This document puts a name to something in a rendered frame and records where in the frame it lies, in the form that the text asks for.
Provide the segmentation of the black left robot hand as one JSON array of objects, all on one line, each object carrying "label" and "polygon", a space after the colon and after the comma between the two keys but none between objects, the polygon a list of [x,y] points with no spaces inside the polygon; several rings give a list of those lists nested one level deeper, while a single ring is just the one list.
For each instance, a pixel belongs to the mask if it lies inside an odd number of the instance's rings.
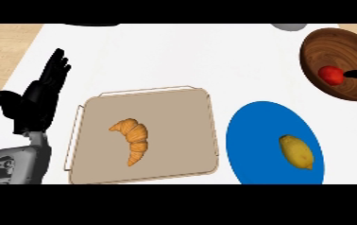
[{"label": "black left robot hand", "polygon": [[40,75],[24,92],[0,91],[0,109],[14,120],[14,134],[30,131],[46,132],[58,108],[59,93],[71,65],[64,50],[56,49]]}]

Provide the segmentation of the brown wooden bowl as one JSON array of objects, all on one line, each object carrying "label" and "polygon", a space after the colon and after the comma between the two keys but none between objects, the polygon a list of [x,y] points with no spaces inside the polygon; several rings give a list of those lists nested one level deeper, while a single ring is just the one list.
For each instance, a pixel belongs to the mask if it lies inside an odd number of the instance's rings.
[{"label": "brown wooden bowl", "polygon": [[319,69],[335,66],[357,71],[357,34],[340,28],[322,28],[306,37],[300,47],[300,65],[313,85],[334,97],[357,101],[357,78],[346,78],[340,85],[329,85],[319,77]]}]

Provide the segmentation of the blue plate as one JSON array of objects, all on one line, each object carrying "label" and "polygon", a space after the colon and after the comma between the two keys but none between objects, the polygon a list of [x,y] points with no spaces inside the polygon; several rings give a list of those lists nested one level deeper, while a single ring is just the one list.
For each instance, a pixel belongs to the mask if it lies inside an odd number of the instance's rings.
[{"label": "blue plate", "polygon": [[[313,169],[297,168],[285,158],[279,138],[291,135],[313,151]],[[257,101],[235,113],[226,132],[226,150],[242,184],[322,184],[325,175],[319,139],[295,112],[278,103]]]}]

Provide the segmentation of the grey round object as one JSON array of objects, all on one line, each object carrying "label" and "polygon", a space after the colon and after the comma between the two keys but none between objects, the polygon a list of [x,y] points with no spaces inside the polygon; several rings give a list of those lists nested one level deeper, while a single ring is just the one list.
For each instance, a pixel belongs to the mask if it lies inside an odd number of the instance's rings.
[{"label": "grey round object", "polygon": [[272,25],[284,31],[298,31],[307,26],[307,24],[272,24]]}]

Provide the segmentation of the orange croissant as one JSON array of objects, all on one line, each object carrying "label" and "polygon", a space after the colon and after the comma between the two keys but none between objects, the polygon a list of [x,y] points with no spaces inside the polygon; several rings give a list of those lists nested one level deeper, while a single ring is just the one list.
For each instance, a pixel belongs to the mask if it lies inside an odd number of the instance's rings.
[{"label": "orange croissant", "polygon": [[127,165],[133,166],[141,161],[148,150],[146,126],[136,119],[127,118],[110,127],[110,131],[118,131],[126,138],[130,146]]}]

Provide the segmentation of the yellow lemon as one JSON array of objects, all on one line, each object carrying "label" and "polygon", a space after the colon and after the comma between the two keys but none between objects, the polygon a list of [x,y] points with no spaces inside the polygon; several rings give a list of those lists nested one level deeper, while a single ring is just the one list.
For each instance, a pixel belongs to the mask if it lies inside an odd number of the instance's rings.
[{"label": "yellow lemon", "polygon": [[279,146],[291,165],[300,169],[312,170],[315,155],[304,141],[291,135],[284,135],[279,138]]}]

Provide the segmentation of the beige tray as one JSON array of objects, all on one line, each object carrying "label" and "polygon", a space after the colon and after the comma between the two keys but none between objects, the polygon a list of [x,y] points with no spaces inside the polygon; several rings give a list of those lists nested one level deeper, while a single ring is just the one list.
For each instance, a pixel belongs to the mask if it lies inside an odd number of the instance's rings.
[{"label": "beige tray", "polygon": [[[130,145],[110,127],[133,118],[148,128],[148,151],[127,164]],[[176,87],[105,93],[79,107],[65,161],[74,184],[142,182],[210,174],[219,151],[205,90]]]}]

